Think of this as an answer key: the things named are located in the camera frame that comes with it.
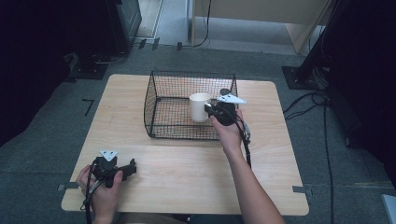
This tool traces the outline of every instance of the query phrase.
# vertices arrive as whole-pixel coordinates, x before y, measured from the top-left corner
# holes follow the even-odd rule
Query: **finger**
[[[216,119],[216,117],[215,116],[210,116],[210,122],[212,123],[212,125],[213,125],[213,127],[215,128],[215,129],[217,129],[218,127],[219,127],[219,125],[221,125],[220,123],[219,123],[219,121]]]
[[[122,171],[118,171],[116,175],[114,176],[114,182],[113,182],[113,187],[111,188],[112,190],[118,191],[122,182]]]
[[[90,165],[86,165],[78,174],[78,177],[76,179],[76,183],[80,187],[84,186],[87,183],[87,177],[88,177],[88,172],[90,171]]]

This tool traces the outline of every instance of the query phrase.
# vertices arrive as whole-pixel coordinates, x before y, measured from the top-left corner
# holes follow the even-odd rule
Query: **black controller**
[[[122,181],[125,181],[128,176],[136,173],[136,163],[132,159],[129,165],[117,167],[117,157],[113,160],[107,161],[103,157],[96,157],[96,163],[94,165],[93,174],[96,179],[104,179],[106,181],[106,188],[113,187],[114,176],[117,171],[122,171]]]
[[[230,126],[236,122],[235,104],[227,104],[218,102],[216,105],[205,104],[205,111],[207,115],[215,116],[220,124]]]

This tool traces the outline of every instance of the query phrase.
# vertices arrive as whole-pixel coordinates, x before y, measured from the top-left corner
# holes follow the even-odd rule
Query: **black wire basket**
[[[144,122],[148,136],[170,139],[219,139],[209,119],[191,119],[190,95],[205,92],[212,104],[221,89],[237,96],[235,74],[152,71],[144,108]]]

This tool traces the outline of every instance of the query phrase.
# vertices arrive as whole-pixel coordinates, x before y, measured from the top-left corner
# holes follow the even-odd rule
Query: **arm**
[[[242,217],[246,223],[284,223],[271,198],[260,185],[245,161],[241,151],[241,137],[235,124],[222,126],[214,116],[210,117],[233,173],[236,194]]]

